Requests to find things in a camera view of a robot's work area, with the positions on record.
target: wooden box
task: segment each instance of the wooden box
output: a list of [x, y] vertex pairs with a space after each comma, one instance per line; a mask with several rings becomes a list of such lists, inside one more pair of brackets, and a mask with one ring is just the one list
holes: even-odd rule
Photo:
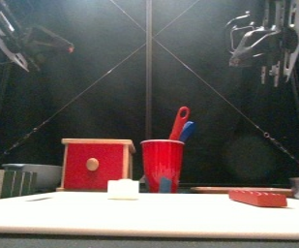
[[61, 190], [105, 191], [107, 182], [132, 177], [128, 139], [63, 139], [64, 168]]

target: black backdrop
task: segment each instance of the black backdrop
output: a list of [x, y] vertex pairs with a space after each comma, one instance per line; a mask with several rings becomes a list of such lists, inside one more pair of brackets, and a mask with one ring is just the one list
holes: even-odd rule
[[[260, 83], [257, 69], [228, 66], [224, 25], [248, 10], [257, 20], [261, 2], [152, 0], [151, 137], [168, 138], [177, 108], [188, 106], [196, 129], [185, 144], [183, 183], [287, 185], [288, 177], [299, 176], [297, 163], [211, 89], [297, 159], [295, 82], [273, 87]], [[29, 73], [3, 64], [7, 58], [0, 54], [0, 155], [55, 116], [0, 159], [0, 165], [61, 165], [63, 138], [129, 139], [137, 150], [133, 177], [139, 179], [147, 114], [147, 1], [8, 3], [23, 24], [43, 25], [73, 43], [75, 51], [49, 58], [40, 72]]]

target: plastic cup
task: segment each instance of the plastic cup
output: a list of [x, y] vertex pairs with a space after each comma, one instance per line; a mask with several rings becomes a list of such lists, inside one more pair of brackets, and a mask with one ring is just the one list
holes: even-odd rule
[[144, 176], [151, 193], [176, 193], [184, 143], [171, 139], [141, 142]]

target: table surface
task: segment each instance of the table surface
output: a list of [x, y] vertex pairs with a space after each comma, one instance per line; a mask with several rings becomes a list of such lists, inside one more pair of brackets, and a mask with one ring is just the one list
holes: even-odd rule
[[271, 208], [221, 194], [47, 193], [0, 200], [0, 233], [299, 240], [299, 200]]

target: small white block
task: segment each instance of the small white block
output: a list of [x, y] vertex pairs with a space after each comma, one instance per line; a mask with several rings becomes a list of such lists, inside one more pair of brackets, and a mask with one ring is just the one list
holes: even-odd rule
[[139, 181], [131, 179], [109, 180], [107, 182], [107, 198], [136, 200], [139, 198]]

